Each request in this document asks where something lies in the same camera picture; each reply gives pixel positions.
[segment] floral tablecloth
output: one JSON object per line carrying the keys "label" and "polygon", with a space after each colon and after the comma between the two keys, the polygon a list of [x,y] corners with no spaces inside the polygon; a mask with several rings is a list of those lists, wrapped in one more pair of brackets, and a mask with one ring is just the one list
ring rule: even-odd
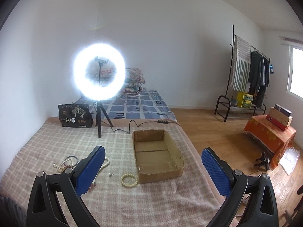
{"label": "floral tablecloth", "polygon": [[272,169],[275,169],[287,147],[292,146],[296,130],[289,126],[288,129],[282,131],[267,120],[266,115],[258,115],[253,116],[247,122],[243,133],[251,133],[274,154],[269,165]]}

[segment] brown box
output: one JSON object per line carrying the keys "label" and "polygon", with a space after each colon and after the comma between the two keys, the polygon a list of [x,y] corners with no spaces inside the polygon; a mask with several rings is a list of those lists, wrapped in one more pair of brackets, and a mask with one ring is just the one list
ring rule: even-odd
{"label": "brown box", "polygon": [[165,130],[137,130],[132,135],[139,183],[180,177],[181,151]]}
{"label": "brown box", "polygon": [[288,127],[292,121],[292,116],[287,117],[285,114],[281,113],[279,110],[275,109],[274,107],[270,108],[269,116],[273,117],[277,121],[279,121],[282,125]]}

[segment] bed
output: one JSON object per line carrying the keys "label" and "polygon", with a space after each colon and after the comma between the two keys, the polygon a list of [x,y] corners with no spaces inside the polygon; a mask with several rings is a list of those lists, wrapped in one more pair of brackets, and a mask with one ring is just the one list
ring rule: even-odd
{"label": "bed", "polygon": [[[115,119],[115,128],[128,129],[128,119]],[[136,120],[138,124],[152,120]],[[96,145],[105,148],[110,159],[96,179],[96,186],[82,199],[100,226],[206,226],[224,201],[219,195],[201,157],[176,123],[145,123],[134,130],[165,129],[176,142],[184,157],[181,177],[125,188],[120,178],[125,173],[136,174],[131,134],[113,133],[102,126],[98,139],[97,127],[62,127],[58,118],[49,118],[40,130],[23,146],[5,172],[0,193],[14,199],[27,209],[31,187],[37,172],[56,174],[53,163],[66,156],[87,157]],[[63,212],[70,226],[76,226],[61,193]]]}
{"label": "bed", "polygon": [[[89,110],[96,118],[93,100],[82,97],[76,104],[88,103]],[[170,119],[175,115],[156,90],[144,89],[140,95],[132,97],[118,96],[102,101],[110,119]]]}

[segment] blue checkered bedsheet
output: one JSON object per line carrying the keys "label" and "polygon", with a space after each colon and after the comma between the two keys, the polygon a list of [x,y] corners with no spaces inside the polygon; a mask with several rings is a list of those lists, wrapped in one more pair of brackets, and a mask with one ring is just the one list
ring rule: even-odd
{"label": "blue checkered bedsheet", "polygon": [[[76,104],[88,103],[89,111],[96,118],[96,102],[82,97]],[[162,97],[156,90],[143,90],[141,96],[114,97],[102,101],[110,119],[171,119],[176,120],[173,112],[168,108]]]}

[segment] silver bolt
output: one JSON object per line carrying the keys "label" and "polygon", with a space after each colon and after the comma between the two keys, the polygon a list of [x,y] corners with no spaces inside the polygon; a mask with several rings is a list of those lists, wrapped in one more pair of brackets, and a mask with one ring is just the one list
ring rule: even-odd
{"label": "silver bolt", "polygon": [[43,172],[43,171],[37,173],[37,176],[38,176],[38,177],[42,177],[43,175],[44,175],[44,172]]}
{"label": "silver bolt", "polygon": [[69,168],[66,168],[64,172],[66,174],[70,174],[70,173],[72,173],[72,171],[73,171],[73,169],[69,167]]}
{"label": "silver bolt", "polygon": [[237,176],[241,176],[243,174],[242,171],[240,170],[235,170],[234,173],[237,175]]}
{"label": "silver bolt", "polygon": [[267,173],[263,173],[263,177],[264,177],[265,179],[269,179],[269,175],[268,175]]}

